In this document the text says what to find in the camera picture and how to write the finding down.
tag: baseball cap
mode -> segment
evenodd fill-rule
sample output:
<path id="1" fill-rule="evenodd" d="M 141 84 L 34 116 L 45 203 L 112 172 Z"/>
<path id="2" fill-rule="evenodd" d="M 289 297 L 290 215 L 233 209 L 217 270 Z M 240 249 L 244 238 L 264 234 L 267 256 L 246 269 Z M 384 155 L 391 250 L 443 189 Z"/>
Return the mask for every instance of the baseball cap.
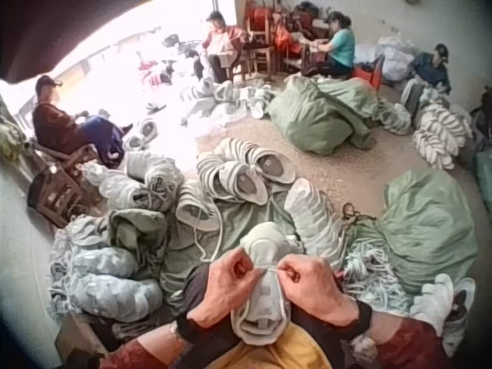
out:
<path id="1" fill-rule="evenodd" d="M 41 94 L 41 90 L 45 86 L 62 86 L 63 82 L 60 80 L 54 80 L 51 78 L 49 75 L 42 75 L 39 77 L 39 79 L 36 81 L 36 95 Z"/>

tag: wrist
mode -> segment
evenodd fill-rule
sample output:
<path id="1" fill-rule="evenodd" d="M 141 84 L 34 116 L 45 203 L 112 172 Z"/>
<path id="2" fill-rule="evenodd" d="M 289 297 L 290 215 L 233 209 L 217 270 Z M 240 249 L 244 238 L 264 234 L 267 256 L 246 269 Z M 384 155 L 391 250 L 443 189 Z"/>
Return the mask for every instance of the wrist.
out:
<path id="1" fill-rule="evenodd" d="M 337 307 L 319 318 L 336 327 L 347 327 L 359 318 L 359 307 L 353 298 L 343 294 Z"/>
<path id="2" fill-rule="evenodd" d="M 186 315 L 186 318 L 204 329 L 209 329 L 220 321 L 220 319 L 217 319 L 214 316 L 212 309 L 207 308 L 203 303 L 199 304 L 193 310 L 190 310 Z"/>

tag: woman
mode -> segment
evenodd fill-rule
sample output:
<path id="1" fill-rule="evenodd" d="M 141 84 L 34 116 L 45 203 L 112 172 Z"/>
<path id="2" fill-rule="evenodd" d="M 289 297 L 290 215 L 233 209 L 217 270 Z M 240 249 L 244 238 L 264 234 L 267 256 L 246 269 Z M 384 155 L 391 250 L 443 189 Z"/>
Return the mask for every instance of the woman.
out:
<path id="1" fill-rule="evenodd" d="M 320 52 L 326 52 L 326 60 L 308 65 L 302 75 L 331 75 L 334 77 L 350 75 L 354 67 L 355 36 L 351 30 L 352 21 L 340 12 L 332 12 L 328 16 L 330 33 L 329 40 L 316 40 L 309 45 Z"/>
<path id="2" fill-rule="evenodd" d="M 214 80 L 222 83 L 228 79 L 225 68 L 238 60 L 241 43 L 248 40 L 248 33 L 238 26 L 226 25 L 220 12 L 212 12 L 207 22 L 210 22 L 211 31 L 201 43 L 201 57 L 194 61 L 194 73 L 201 80 L 204 69 L 211 68 Z"/>
<path id="3" fill-rule="evenodd" d="M 412 118 L 418 112 L 420 99 L 425 88 L 432 87 L 441 94 L 449 94 L 451 86 L 446 64 L 449 51 L 446 45 L 438 44 L 434 53 L 422 52 L 409 65 L 411 79 L 401 95 L 401 104 L 410 112 Z"/>
<path id="4" fill-rule="evenodd" d="M 68 155 L 84 145 L 93 144 L 106 166 L 118 166 L 125 154 L 121 139 L 131 129 L 131 125 L 121 130 L 97 115 L 78 125 L 75 121 L 80 117 L 87 118 L 88 112 L 83 111 L 72 117 L 58 109 L 55 106 L 59 100 L 56 87 L 61 85 L 61 81 L 55 81 L 47 75 L 36 82 L 38 104 L 32 112 L 32 123 L 38 143 Z"/>

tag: red chair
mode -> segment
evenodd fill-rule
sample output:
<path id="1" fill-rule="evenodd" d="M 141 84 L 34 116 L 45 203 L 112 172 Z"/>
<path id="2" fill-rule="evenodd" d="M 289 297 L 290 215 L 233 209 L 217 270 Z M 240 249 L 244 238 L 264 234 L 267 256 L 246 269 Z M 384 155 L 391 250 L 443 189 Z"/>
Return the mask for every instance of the red chair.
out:
<path id="1" fill-rule="evenodd" d="M 355 66 L 352 71 L 352 78 L 362 78 L 374 87 L 376 91 L 379 91 L 381 82 L 383 81 L 383 64 L 384 55 L 380 56 L 374 61 L 373 71 L 365 71 L 361 67 Z"/>

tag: yellow cloth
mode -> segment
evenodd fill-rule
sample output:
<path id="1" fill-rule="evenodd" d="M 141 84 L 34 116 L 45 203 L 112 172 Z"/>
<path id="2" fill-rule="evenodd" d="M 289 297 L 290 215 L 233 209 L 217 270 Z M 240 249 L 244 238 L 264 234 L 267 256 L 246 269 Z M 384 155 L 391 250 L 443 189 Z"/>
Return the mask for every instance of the yellow cloth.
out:
<path id="1" fill-rule="evenodd" d="M 331 365 L 314 339 L 291 322 L 274 344 L 249 346 L 241 342 L 208 368 L 331 369 Z"/>

